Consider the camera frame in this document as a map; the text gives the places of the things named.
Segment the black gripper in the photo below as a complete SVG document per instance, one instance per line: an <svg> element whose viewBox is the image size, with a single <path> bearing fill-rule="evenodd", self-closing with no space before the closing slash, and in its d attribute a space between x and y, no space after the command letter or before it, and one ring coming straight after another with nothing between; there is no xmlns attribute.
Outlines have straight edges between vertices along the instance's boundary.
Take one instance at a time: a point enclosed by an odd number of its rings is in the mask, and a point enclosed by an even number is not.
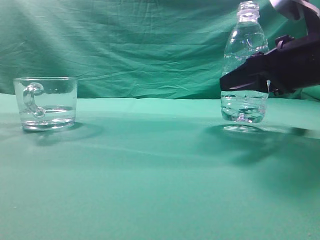
<svg viewBox="0 0 320 240"><path fill-rule="evenodd" d="M282 14L295 20L304 17L306 35L301 38L283 35L274 40L275 48L267 54L267 77L269 89L275 95L291 94L320 84L320 9L292 7ZM267 77L265 54L257 52L223 75L219 86L224 92L268 93Z"/></svg>

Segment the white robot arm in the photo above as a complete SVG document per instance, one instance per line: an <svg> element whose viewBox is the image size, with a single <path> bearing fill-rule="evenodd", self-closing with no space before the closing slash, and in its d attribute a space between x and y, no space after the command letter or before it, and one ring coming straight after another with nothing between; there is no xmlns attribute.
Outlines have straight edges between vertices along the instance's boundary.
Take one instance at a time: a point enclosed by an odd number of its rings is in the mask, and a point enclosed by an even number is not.
<svg viewBox="0 0 320 240"><path fill-rule="evenodd" d="M287 19L304 19L306 36L283 35L275 48L256 53L219 80L221 91L271 91L279 95L320 84L320 10L307 0L272 0Z"/></svg>

